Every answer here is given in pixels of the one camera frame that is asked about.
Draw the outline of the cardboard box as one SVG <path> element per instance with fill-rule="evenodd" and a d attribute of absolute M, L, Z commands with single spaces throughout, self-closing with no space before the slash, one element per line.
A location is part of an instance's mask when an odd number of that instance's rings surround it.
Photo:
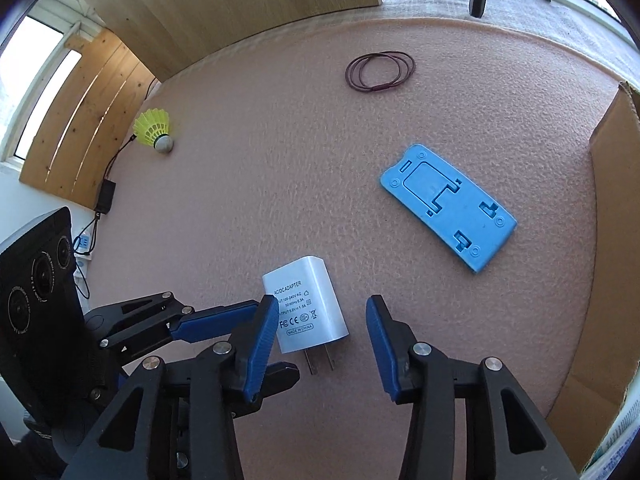
<path fill-rule="evenodd" d="M 589 307 L 548 424 L 576 469 L 610 429 L 639 366 L 639 92 L 618 87 L 589 141 L 597 241 Z"/>

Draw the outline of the black power adapter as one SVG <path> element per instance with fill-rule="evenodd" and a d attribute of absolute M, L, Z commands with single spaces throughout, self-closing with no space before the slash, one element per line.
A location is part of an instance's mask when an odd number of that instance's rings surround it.
<path fill-rule="evenodd" d="M 114 181 L 104 179 L 101 183 L 96 206 L 94 211 L 97 214 L 108 214 L 113 205 L 116 183 Z"/>

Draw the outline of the blue phone stand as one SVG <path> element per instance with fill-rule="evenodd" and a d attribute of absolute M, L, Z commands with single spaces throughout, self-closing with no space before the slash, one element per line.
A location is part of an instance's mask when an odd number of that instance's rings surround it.
<path fill-rule="evenodd" d="M 410 146 L 380 183 L 474 273 L 488 265 L 518 225 L 498 200 L 422 144 Z"/>

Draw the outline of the white usb wall charger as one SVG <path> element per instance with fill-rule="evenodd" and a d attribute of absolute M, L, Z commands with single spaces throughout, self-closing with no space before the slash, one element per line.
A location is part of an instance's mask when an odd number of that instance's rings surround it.
<path fill-rule="evenodd" d="M 324 261 L 305 256 L 262 276 L 265 293 L 278 300 L 280 351 L 302 352 L 309 373 L 318 373 L 309 350 L 320 347 L 334 370 L 329 345 L 349 330 Z"/>

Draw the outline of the yellow shuttlecock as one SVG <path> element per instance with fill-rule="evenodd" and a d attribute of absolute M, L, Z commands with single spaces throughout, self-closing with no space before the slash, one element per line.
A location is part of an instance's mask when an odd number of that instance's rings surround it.
<path fill-rule="evenodd" d="M 174 147 L 169 115 L 162 108 L 149 108 L 142 112 L 134 120 L 134 135 L 138 142 L 160 154 L 168 154 Z"/>

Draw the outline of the pine plank headboard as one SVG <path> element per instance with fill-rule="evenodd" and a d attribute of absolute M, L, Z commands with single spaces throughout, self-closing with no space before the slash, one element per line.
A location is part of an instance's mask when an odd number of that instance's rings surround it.
<path fill-rule="evenodd" d="M 92 209 L 154 76 L 108 29 L 65 45 L 80 59 L 44 114 L 20 181 Z"/>

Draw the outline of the star pattern tissue pack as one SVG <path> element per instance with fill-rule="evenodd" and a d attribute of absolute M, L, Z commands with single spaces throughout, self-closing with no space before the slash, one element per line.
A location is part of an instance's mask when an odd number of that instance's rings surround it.
<path fill-rule="evenodd" d="M 608 479 L 639 431 L 639 378 L 630 383 L 612 426 L 580 474 L 581 479 Z"/>

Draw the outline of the white power strip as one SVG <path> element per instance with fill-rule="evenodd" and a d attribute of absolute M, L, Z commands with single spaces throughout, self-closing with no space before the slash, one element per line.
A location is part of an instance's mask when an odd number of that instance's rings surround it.
<path fill-rule="evenodd" d="M 91 233 L 81 233 L 74 240 L 74 254 L 76 257 L 90 260 L 96 244 Z"/>

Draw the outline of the checkered grey bed sheet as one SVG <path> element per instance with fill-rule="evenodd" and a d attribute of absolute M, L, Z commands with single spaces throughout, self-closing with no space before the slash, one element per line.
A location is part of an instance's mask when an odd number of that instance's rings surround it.
<path fill-rule="evenodd" d="M 639 51 L 628 34 L 557 1 L 487 0 L 481 18 L 469 14 L 469 0 L 382 0 L 380 11 L 406 18 L 453 18 L 526 32 L 591 58 L 635 87 L 639 84 Z"/>

